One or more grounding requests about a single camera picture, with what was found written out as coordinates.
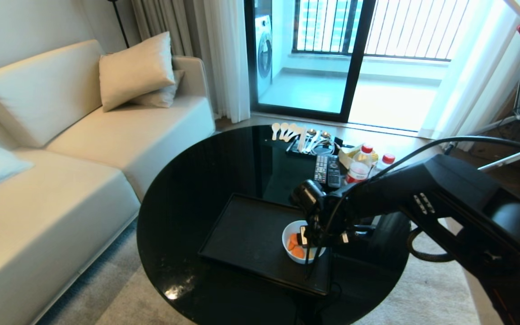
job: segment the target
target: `round table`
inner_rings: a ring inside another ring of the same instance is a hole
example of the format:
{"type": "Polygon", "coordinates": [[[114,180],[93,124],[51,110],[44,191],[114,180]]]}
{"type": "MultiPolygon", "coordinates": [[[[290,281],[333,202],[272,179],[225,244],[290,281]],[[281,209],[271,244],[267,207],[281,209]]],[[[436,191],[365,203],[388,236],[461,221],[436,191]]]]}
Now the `round table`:
{"type": "Polygon", "coordinates": [[[321,309],[316,321],[349,324],[386,298],[409,252],[410,222],[383,216],[372,239],[332,250],[326,298],[293,292],[198,257],[233,193],[289,204],[291,191],[314,175],[314,158],[286,154],[268,125],[223,132],[194,144],[155,178],[142,203],[138,249],[161,296],[198,324],[293,324],[321,309]]]}

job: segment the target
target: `carrot slice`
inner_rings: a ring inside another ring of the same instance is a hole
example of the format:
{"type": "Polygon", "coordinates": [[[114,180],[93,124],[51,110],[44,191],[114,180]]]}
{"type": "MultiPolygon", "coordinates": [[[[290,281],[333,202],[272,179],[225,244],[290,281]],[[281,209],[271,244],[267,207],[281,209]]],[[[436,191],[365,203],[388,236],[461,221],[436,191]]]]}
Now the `carrot slice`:
{"type": "Polygon", "coordinates": [[[300,246],[294,247],[294,249],[291,251],[292,255],[295,257],[298,257],[299,259],[304,259],[304,250],[300,246]]]}
{"type": "Polygon", "coordinates": [[[294,245],[298,245],[297,234],[290,235],[290,242],[294,243],[294,245]]]}

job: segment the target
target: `curtain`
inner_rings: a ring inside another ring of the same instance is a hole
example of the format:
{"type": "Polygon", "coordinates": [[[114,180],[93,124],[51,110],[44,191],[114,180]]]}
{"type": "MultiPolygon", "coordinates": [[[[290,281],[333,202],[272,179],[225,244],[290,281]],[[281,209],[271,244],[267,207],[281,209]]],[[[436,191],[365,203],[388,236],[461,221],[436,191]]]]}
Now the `curtain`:
{"type": "Polygon", "coordinates": [[[470,5],[475,6],[474,16],[421,127],[421,137],[469,134],[491,123],[517,82],[520,35],[515,28],[520,19],[501,0],[470,5]]]}
{"type": "Polygon", "coordinates": [[[133,0],[133,4],[142,39],[170,31],[174,55],[202,59],[216,118],[227,117],[233,123],[250,118],[243,1],[133,0]]]}

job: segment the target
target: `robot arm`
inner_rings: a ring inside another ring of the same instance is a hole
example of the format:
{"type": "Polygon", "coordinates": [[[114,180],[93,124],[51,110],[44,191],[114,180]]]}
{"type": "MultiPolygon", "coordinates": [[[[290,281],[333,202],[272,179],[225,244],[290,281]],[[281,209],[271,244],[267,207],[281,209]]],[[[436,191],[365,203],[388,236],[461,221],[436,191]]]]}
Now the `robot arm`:
{"type": "Polygon", "coordinates": [[[305,210],[314,246],[341,245],[339,238],[363,220],[404,213],[418,225],[410,243],[427,233],[447,252],[440,261],[458,261],[479,279],[504,323],[520,324],[520,197],[473,166],[437,155],[329,194],[306,181],[292,198],[305,210]],[[462,225],[458,234],[439,224],[446,217],[462,225]]]}

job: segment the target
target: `sofa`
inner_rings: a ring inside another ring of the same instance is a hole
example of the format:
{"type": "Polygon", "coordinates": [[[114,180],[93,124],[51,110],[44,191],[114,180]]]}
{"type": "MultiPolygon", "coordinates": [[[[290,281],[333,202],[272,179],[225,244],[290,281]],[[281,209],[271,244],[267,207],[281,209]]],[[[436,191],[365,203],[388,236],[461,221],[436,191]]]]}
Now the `sofa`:
{"type": "Polygon", "coordinates": [[[150,183],[214,132],[204,66],[170,108],[101,108],[95,40],[0,68],[0,146],[34,167],[0,183],[0,325],[35,323],[136,218],[150,183]]]}

